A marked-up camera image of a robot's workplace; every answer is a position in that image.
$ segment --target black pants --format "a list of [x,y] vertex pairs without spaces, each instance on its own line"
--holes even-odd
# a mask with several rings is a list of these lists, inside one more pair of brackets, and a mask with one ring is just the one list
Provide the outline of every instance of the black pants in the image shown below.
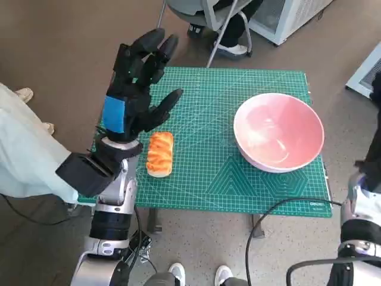
[[[227,279],[222,286],[247,286],[248,283],[245,280],[238,278]],[[150,279],[144,284],[144,286],[180,286],[180,281],[177,280],[172,273],[156,273],[151,276]]]
[[[246,15],[248,21],[250,18],[257,12],[259,7],[261,6],[263,0],[252,0],[242,12]],[[221,10],[228,6],[231,6],[233,0],[220,0],[215,6],[213,6],[215,11]],[[238,44],[238,39],[242,36],[245,31],[245,23],[242,20],[242,17],[238,14],[235,14],[229,21],[229,24],[226,27],[225,33],[221,39],[221,45],[232,47]]]

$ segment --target shoe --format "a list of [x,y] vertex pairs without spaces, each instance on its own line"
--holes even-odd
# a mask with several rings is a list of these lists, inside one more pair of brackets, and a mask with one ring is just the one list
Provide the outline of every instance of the shoe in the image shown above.
[[168,272],[171,272],[180,281],[180,286],[185,286],[185,269],[180,263],[172,264]]
[[204,27],[190,24],[187,34],[191,39],[199,39],[202,36],[202,31],[204,31]]
[[54,133],[54,124],[48,123],[48,122],[43,122],[42,125],[45,128],[45,130],[48,131],[48,133],[50,135],[53,135],[53,133]]
[[240,58],[246,57],[248,53],[248,47],[243,45],[235,45],[228,48],[227,46],[219,44],[217,53],[233,60],[238,60]]
[[214,278],[214,286],[221,286],[228,278],[234,277],[229,267],[222,265],[218,267],[216,277]]
[[33,97],[33,91],[30,88],[21,88],[18,91],[15,91],[15,94],[17,94],[24,103],[27,103]]

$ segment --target white appliance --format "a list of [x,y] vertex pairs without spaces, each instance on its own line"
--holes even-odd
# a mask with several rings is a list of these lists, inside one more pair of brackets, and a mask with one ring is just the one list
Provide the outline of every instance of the white appliance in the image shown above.
[[313,18],[333,0],[264,0],[249,27],[276,45]]
[[369,98],[372,92],[371,83],[377,72],[381,72],[381,43],[370,53],[360,65],[346,86]]

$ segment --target blue label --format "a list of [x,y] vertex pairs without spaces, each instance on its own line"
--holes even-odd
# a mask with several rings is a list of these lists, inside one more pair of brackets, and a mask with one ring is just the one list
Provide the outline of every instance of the blue label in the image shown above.
[[115,133],[124,133],[125,102],[106,95],[103,107],[103,124]]

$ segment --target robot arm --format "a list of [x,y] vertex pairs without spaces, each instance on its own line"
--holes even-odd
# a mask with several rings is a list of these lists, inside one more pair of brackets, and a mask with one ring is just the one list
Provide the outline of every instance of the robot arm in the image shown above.
[[[371,100],[380,109],[368,154],[357,161],[341,208],[339,257],[381,257],[381,73],[373,81]],[[381,285],[381,263],[334,265],[328,286]]]
[[105,132],[95,140],[96,151],[72,153],[56,171],[81,195],[98,195],[85,252],[71,286],[128,284],[128,234],[137,191],[136,166],[143,148],[137,138],[140,132],[164,123],[183,93],[177,89],[159,106],[150,106],[150,85],[163,76],[178,42],[171,35],[158,48],[164,34],[164,29],[155,29],[130,46],[120,45],[105,97]]

